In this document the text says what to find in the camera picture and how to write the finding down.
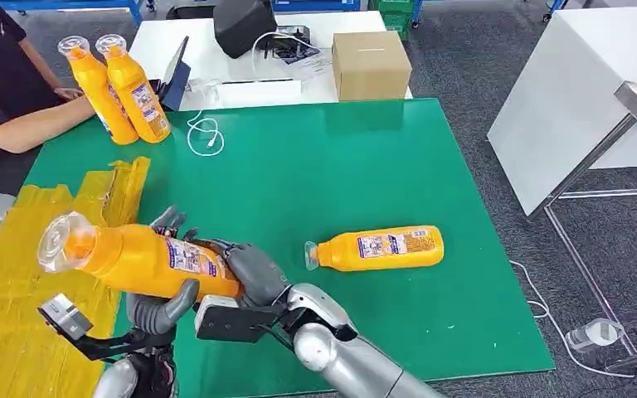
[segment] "white cord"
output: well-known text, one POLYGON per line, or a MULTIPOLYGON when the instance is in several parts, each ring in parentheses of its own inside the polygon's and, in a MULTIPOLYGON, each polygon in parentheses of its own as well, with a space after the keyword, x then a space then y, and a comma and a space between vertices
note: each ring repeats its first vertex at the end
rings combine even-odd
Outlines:
POLYGON ((225 143, 225 140, 223 139, 223 134, 218 129, 218 122, 215 119, 212 119, 212 118, 199 119, 199 116, 202 115, 202 112, 203 110, 200 110, 196 116, 194 116, 193 118, 187 121, 187 126, 189 126, 189 130, 187 131, 187 145, 189 146, 189 149, 191 149, 192 152, 194 152, 194 154, 197 156, 203 156, 203 157, 216 156, 217 154, 221 153, 221 151, 223 150, 223 146, 226 143, 225 143), (213 129, 202 129, 201 127, 198 127, 199 124, 202 124, 204 122, 212 122, 214 126, 213 129), (201 133, 213 133, 213 136, 211 137, 211 139, 209 139, 207 143, 207 149, 210 149, 211 147, 213 147, 216 144, 216 139, 219 138, 221 140, 221 144, 219 145, 218 149, 212 153, 198 152, 192 146, 192 132, 194 131, 199 131, 201 133))
POLYGON ((551 313, 551 310, 548 307, 548 304, 546 303, 546 300, 543 298, 541 293, 538 292, 538 289, 536 289, 536 285, 533 284, 533 282, 531 281, 531 277, 528 276, 528 270, 526 270, 526 267, 524 267, 521 263, 518 263, 516 261, 509 261, 509 262, 512 263, 513 265, 516 265, 518 267, 521 267, 521 269, 523 269, 523 274, 526 275, 526 280, 528 281, 528 284, 531 286, 531 289, 533 289, 533 291, 536 293, 536 295, 538 296, 538 299, 541 300, 540 303, 538 301, 532 301, 532 300, 528 301, 528 302, 531 303, 531 304, 537 305, 538 307, 541 307, 541 308, 543 308, 546 311, 543 315, 535 315, 534 318, 545 318, 545 317, 548 317, 551 320, 551 323, 553 324, 553 327, 558 332, 558 335, 560 336, 560 338, 562 340, 562 343, 565 346, 565 349, 567 351, 567 355, 570 356, 570 359, 572 359, 572 361, 575 362, 576 365, 578 365, 579 367, 581 367, 582 369, 585 369, 587 371, 593 371, 594 373, 598 373, 598 374, 604 375, 604 376, 624 377, 624 378, 627 378, 627 379, 633 379, 633 378, 637 377, 637 373, 635 375, 625 375, 625 374, 622 374, 622 373, 610 373, 608 371, 600 371, 599 369, 595 369, 593 367, 589 367, 587 365, 584 365, 580 361, 578 361, 577 358, 575 358, 572 355, 572 351, 567 346, 567 342, 565 341, 565 335, 563 334, 562 330, 560 329, 560 326, 558 326, 558 322, 556 322, 556 319, 553 317, 553 314, 551 313))
POLYGON ((250 49, 250 59, 252 62, 252 66, 253 66, 253 73, 255 74, 255 77, 259 77, 257 75, 257 69, 255 68, 255 47, 257 47, 257 43, 260 42, 260 40, 262 40, 263 37, 267 37, 267 36, 279 36, 279 37, 286 37, 288 39, 292 39, 295 41, 298 41, 299 43, 309 47, 309 48, 314 48, 315 50, 320 50, 318 47, 314 47, 312 45, 310 45, 309 43, 307 43, 306 41, 301 41, 300 39, 297 39, 294 36, 291 35, 285 35, 284 33, 279 33, 279 32, 267 32, 267 33, 263 33, 260 35, 260 37, 258 37, 257 39, 255 39, 255 42, 253 43, 253 47, 250 49))

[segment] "orange bottle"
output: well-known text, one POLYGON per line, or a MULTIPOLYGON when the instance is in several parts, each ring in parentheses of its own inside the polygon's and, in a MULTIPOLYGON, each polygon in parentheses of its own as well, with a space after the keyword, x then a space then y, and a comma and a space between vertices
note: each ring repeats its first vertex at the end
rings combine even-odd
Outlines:
POLYGON ((118 145, 138 140, 138 133, 128 120, 118 95, 109 84, 106 66, 91 55, 89 41, 81 36, 65 37, 57 50, 67 57, 77 84, 86 94, 101 123, 118 145))
POLYGON ((113 289, 171 298, 185 279, 207 294, 240 297, 241 283, 212 250, 156 234, 149 226, 91 225, 71 212, 45 229, 37 260, 46 272, 79 269, 113 289))
POLYGON ((304 250, 309 270, 319 266, 339 271, 426 267, 443 259, 443 238, 434 226, 403 226, 348 232, 319 245, 306 242, 304 250))
POLYGON ((138 135, 149 143, 159 143, 172 128, 143 68, 130 57, 125 46, 125 39, 119 35, 104 35, 96 41, 96 49, 108 64, 109 81, 138 135))

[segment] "gray carpet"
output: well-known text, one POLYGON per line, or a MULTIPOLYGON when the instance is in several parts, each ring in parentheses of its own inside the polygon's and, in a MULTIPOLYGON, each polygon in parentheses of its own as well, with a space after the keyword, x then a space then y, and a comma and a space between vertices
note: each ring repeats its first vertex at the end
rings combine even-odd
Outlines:
MULTIPOLYGON (((160 5, 163 15, 169 5, 160 5)), ((414 66, 411 89, 415 96, 438 97, 450 121, 470 171, 489 209, 509 257, 523 262, 547 299, 564 331, 603 316, 591 291, 546 219, 533 223, 523 213, 485 136, 518 73, 542 33, 542 2, 518 0, 452 0, 427 3, 421 27, 406 45, 414 66)), ((143 12, 147 18, 157 17, 143 12)), ((67 78, 66 62, 56 50, 64 36, 80 34, 95 40, 118 32, 129 41, 134 24, 124 12, 32 12, 17 17, 56 72, 67 78)), ((581 187, 637 185, 637 170, 593 172, 581 187)), ((628 328, 637 332, 637 199, 562 201, 555 205, 562 222, 628 328)), ((532 290, 523 283, 533 299, 532 290)), ((477 312, 486 311, 473 308, 477 312)), ((537 374, 481 377, 435 383, 455 398, 465 397, 577 397, 593 388, 620 382, 583 371, 571 362, 554 328, 539 320, 557 366, 537 374)), ((582 357, 599 366, 620 355, 620 346, 598 357, 582 357)), ((448 361, 433 353, 434 361, 448 361)), ((595 397, 637 397, 637 380, 616 390, 595 391, 595 397)))

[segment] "bottle label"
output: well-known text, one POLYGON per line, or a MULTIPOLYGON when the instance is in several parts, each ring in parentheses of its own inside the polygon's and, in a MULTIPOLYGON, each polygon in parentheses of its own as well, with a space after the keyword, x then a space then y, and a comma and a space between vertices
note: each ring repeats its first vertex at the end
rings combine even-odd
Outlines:
POLYGON ((121 104, 119 95, 116 94, 116 90, 114 90, 114 87, 111 86, 111 84, 108 84, 107 86, 109 86, 109 94, 111 94, 111 97, 114 98, 114 102, 119 106, 121 113, 125 118, 128 118, 128 114, 125 113, 125 108, 123 107, 123 104, 121 104))
POLYGON ((202 248, 181 240, 167 238, 169 268, 223 278, 226 265, 219 256, 210 258, 202 248))
POLYGON ((160 113, 158 112, 157 106, 155 106, 153 97, 155 94, 150 90, 147 82, 142 83, 138 88, 134 89, 131 94, 133 95, 135 104, 140 111, 143 112, 143 117, 146 122, 150 123, 159 117, 160 113))
POLYGON ((435 248, 435 241, 428 230, 413 230, 403 234, 370 235, 357 238, 360 257, 405 255, 435 248))

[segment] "green crate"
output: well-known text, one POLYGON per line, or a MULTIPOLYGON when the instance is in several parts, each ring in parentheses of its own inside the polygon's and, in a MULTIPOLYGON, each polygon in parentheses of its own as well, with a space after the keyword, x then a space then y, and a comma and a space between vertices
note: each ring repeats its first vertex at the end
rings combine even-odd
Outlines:
POLYGON ((414 0, 370 0, 369 9, 379 12, 414 12, 414 0))
POLYGON ((409 26, 411 26, 411 13, 381 12, 382 20, 388 31, 399 33, 402 41, 409 40, 409 26))

